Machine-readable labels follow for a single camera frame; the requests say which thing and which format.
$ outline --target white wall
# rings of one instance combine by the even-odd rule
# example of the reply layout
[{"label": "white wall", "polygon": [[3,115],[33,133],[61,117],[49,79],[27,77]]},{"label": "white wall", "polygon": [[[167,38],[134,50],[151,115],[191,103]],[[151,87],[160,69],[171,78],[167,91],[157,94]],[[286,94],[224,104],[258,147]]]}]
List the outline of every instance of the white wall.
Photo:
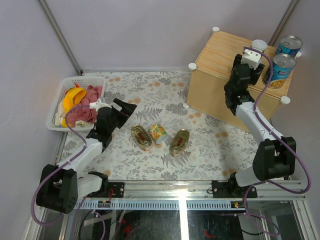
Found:
[{"label": "white wall", "polygon": [[[295,35],[303,41],[302,57],[297,59],[288,96],[289,105],[280,108],[273,117],[275,126],[286,136],[297,142],[297,153],[306,162],[312,177],[308,202],[313,219],[320,232],[320,2],[301,1],[283,36]],[[306,179],[300,166],[295,176]]]},{"label": "white wall", "polygon": [[0,23],[0,233],[19,240],[58,143],[46,128],[49,106],[75,71],[36,0],[2,1]]},{"label": "white wall", "polygon": [[212,27],[272,37],[291,0],[47,0],[83,69],[180,69]]}]

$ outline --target white plastic basket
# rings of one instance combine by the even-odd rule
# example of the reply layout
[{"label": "white plastic basket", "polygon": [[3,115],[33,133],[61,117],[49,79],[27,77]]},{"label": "white plastic basket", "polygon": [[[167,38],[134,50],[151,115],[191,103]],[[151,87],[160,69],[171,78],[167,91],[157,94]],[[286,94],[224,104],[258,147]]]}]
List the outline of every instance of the white plastic basket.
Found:
[{"label": "white plastic basket", "polygon": [[[101,96],[103,97],[106,87],[106,79],[102,76],[73,76],[65,78],[59,85],[57,93],[55,95],[54,101],[50,108],[50,113],[48,116],[48,120],[46,122],[46,127],[49,130],[62,131],[62,132],[70,132],[68,127],[59,127],[55,125],[55,117],[56,112],[58,111],[58,106],[60,102],[66,96],[66,91],[70,88],[75,87],[75,83],[77,83],[81,88],[87,90],[88,86],[98,87],[102,86]],[[73,127],[73,129],[77,132],[89,131],[92,127]]]}]

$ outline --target pink cloth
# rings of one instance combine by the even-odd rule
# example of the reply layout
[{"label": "pink cloth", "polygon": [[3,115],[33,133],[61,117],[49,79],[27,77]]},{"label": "pink cloth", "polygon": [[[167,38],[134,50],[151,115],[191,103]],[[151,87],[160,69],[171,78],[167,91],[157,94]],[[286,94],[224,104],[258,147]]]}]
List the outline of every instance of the pink cloth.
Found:
[{"label": "pink cloth", "polygon": [[[102,86],[88,86],[88,89],[86,91],[86,95],[81,99],[80,103],[75,106],[83,106],[83,105],[89,105],[90,103],[94,103],[98,100],[98,98],[102,94]],[[82,107],[73,110],[68,115],[68,123],[72,127],[76,125],[76,121],[82,120],[86,122],[90,122],[94,124],[96,122],[97,118],[97,111],[95,109],[90,109],[89,107]]]}]

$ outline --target blue label can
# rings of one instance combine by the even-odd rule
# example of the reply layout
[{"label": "blue label can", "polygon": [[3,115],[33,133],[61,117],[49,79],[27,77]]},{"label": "blue label can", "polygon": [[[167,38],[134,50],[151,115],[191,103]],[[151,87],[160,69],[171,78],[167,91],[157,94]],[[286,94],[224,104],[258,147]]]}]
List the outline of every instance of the blue label can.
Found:
[{"label": "blue label can", "polygon": [[[274,58],[272,59],[273,75],[271,77],[271,81],[268,87],[272,89],[281,88],[284,85],[286,79],[291,74],[296,63],[297,62],[295,58],[288,54],[280,53],[275,55]],[[267,84],[269,75],[270,75],[270,67],[268,68],[264,78],[262,79],[264,84]]]},{"label": "blue label can", "polygon": [[302,40],[296,36],[284,36],[280,39],[275,54],[288,54],[295,57],[302,47]]}]

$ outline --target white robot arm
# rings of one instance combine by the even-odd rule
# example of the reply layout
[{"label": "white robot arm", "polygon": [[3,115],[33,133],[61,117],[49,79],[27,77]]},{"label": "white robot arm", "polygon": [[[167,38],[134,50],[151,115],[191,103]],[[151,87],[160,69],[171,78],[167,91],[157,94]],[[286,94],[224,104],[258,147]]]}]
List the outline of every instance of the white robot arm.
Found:
[{"label": "white robot arm", "polygon": [[125,103],[115,98],[113,100],[122,107],[119,111],[100,99],[91,103],[90,108],[98,114],[94,128],[86,136],[85,149],[79,148],[59,165],[48,164],[42,170],[42,182],[57,168],[64,166],[46,181],[36,196],[36,204],[64,214],[70,213],[78,198],[92,194],[108,194],[108,176],[100,172],[89,172],[85,177],[77,177],[95,157],[100,155],[112,141],[112,132],[121,128],[132,115],[137,105]]},{"label": "white robot arm", "polygon": [[[264,69],[258,64],[260,54],[245,50],[244,55],[238,54],[233,62],[229,81],[224,86],[225,103],[233,115],[241,119],[258,144],[258,150],[251,167],[230,175],[228,190],[243,193],[241,187],[250,186],[261,181],[292,175],[295,170],[295,157],[270,132],[282,139],[291,149],[296,151],[296,142],[292,137],[284,137],[261,114],[254,109],[255,100],[248,91],[248,85],[255,85]],[[255,113],[264,125],[258,121]]]}]

